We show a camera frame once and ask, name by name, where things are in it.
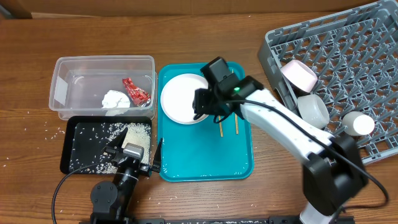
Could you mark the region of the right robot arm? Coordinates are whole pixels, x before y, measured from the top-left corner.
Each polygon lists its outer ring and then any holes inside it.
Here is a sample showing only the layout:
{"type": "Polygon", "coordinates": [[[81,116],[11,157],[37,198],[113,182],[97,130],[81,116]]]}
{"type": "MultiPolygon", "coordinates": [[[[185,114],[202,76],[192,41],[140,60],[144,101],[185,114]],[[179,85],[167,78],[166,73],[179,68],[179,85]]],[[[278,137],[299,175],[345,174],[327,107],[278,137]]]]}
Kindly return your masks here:
{"type": "Polygon", "coordinates": [[[351,136],[334,136],[308,124],[255,78],[238,78],[221,57],[200,71],[208,86],[195,91],[193,109],[197,115],[236,113],[265,131],[302,164],[303,193],[308,203],[299,215],[301,223],[332,223],[343,205],[368,184],[351,136]]]}

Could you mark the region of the wooden chopstick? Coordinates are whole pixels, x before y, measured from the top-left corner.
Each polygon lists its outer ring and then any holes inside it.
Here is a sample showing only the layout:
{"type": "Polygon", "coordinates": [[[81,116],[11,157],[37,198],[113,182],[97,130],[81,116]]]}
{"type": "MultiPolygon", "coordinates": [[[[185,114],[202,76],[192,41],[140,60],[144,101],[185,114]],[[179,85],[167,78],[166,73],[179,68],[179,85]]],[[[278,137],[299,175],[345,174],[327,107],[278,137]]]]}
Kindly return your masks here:
{"type": "Polygon", "coordinates": [[[234,114],[234,123],[235,123],[235,133],[236,133],[236,135],[238,135],[239,134],[239,123],[238,123],[238,116],[236,113],[234,114]]]}
{"type": "MultiPolygon", "coordinates": [[[[213,93],[216,96],[216,100],[220,101],[220,95],[218,94],[218,84],[215,83],[214,88],[213,88],[213,93]]],[[[215,118],[215,121],[217,124],[219,124],[219,128],[220,128],[220,137],[223,137],[223,127],[222,127],[222,121],[221,121],[221,116],[218,115],[217,118],[215,118]]]]}

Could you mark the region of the pile of rice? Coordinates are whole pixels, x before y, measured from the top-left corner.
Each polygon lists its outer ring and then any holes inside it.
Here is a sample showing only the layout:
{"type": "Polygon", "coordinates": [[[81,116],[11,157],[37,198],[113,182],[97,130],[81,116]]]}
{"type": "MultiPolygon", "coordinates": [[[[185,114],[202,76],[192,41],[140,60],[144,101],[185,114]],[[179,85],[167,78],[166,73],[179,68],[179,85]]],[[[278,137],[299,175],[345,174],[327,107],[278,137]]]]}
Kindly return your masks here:
{"type": "Polygon", "coordinates": [[[151,126],[148,123],[79,123],[75,128],[72,138],[72,151],[68,171],[99,163],[96,167],[82,170],[82,174],[113,174],[117,171],[115,166],[104,161],[109,159],[109,154],[102,149],[124,128],[128,128],[122,147],[127,143],[142,146],[145,150],[143,162],[149,163],[151,126]]]}

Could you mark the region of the white plastic cup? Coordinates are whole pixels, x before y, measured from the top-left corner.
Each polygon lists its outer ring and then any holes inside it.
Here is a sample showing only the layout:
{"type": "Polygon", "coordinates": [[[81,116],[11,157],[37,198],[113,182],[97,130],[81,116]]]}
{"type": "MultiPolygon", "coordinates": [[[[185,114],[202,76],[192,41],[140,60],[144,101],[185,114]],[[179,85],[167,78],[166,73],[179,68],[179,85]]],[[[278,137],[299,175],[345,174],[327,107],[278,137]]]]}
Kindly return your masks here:
{"type": "Polygon", "coordinates": [[[351,136],[365,136],[373,132],[375,121],[362,112],[352,111],[343,117],[342,125],[346,126],[345,132],[351,136]]]}

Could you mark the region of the grey-white bowl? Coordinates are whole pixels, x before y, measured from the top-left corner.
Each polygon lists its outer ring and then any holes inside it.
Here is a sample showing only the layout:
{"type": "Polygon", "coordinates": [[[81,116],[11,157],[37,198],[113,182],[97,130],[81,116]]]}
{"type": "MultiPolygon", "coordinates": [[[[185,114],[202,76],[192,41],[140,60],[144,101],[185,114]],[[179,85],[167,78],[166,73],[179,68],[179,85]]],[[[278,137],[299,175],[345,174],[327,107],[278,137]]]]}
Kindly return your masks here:
{"type": "Polygon", "coordinates": [[[317,95],[306,95],[297,98],[298,112],[301,118],[312,126],[323,129],[330,117],[326,105],[317,95]]]}

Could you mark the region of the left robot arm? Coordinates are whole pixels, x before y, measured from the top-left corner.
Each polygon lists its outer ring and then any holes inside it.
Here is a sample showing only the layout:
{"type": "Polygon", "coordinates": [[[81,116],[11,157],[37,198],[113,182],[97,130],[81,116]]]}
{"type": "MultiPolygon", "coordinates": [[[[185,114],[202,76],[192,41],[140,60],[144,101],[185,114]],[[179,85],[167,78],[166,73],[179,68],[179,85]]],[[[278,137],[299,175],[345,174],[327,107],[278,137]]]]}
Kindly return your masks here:
{"type": "Polygon", "coordinates": [[[137,223],[127,209],[140,176],[150,177],[160,172],[163,140],[158,143],[152,164],[143,162],[144,148],[128,143],[123,146],[128,129],[114,138],[103,148],[109,154],[111,165],[117,168],[112,181],[96,184],[90,195],[93,212],[91,223],[137,223]]]}

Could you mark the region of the red candy wrapper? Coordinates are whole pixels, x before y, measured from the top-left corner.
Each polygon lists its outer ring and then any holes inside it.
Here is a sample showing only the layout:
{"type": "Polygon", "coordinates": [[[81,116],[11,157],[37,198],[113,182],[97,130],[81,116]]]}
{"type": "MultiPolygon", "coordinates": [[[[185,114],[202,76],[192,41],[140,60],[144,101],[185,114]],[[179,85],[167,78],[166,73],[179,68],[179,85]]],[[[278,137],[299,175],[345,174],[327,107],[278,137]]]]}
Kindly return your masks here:
{"type": "Polygon", "coordinates": [[[150,104],[150,94],[136,86],[130,77],[123,79],[123,85],[135,106],[145,107],[150,104]]]}

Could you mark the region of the white tissue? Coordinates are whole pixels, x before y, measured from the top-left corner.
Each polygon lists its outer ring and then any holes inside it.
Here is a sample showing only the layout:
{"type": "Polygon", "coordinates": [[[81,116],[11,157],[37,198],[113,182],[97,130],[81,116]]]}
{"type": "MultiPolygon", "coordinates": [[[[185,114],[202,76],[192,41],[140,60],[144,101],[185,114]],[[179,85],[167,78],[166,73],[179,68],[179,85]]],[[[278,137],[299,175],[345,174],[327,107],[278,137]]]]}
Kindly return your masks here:
{"type": "Polygon", "coordinates": [[[131,103],[121,91],[109,90],[102,100],[103,108],[129,108],[131,103]]]}

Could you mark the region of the small pink bowl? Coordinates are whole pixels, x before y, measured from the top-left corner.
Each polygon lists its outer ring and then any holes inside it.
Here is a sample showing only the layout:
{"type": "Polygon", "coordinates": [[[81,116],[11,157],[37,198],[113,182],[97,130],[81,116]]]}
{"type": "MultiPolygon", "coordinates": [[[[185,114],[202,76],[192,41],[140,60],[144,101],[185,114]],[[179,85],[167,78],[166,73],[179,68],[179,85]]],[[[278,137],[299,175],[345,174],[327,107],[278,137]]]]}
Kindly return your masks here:
{"type": "Polygon", "coordinates": [[[306,93],[312,91],[318,80],[315,72],[299,60],[291,60],[280,70],[293,86],[306,93]]]}

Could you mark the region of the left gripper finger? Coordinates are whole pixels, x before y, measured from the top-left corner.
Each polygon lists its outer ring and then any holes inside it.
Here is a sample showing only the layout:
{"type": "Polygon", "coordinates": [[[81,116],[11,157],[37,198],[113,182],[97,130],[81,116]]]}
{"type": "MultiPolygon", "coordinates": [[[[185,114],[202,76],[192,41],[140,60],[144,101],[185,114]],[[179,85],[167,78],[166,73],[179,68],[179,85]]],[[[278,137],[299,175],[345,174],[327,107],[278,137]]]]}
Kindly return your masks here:
{"type": "Polygon", "coordinates": [[[154,155],[153,163],[152,163],[152,171],[160,173],[162,167],[162,145],[163,138],[160,138],[159,143],[157,145],[157,149],[154,155]]]}
{"type": "Polygon", "coordinates": [[[122,145],[126,138],[127,132],[128,128],[124,128],[118,136],[116,136],[112,141],[105,145],[105,147],[103,148],[103,152],[122,152],[122,145]]]}

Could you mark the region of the large white plate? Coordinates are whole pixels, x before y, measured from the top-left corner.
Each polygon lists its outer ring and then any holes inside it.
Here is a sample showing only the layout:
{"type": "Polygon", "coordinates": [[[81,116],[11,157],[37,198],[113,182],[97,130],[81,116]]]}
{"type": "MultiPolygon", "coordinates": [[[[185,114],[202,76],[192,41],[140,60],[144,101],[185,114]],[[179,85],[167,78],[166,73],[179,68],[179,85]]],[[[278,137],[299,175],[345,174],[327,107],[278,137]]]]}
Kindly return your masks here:
{"type": "Polygon", "coordinates": [[[207,89],[208,82],[204,77],[185,73],[169,80],[162,89],[160,104],[163,112],[172,121],[179,124],[195,124],[208,117],[207,114],[194,119],[193,101],[195,90],[207,89]]]}

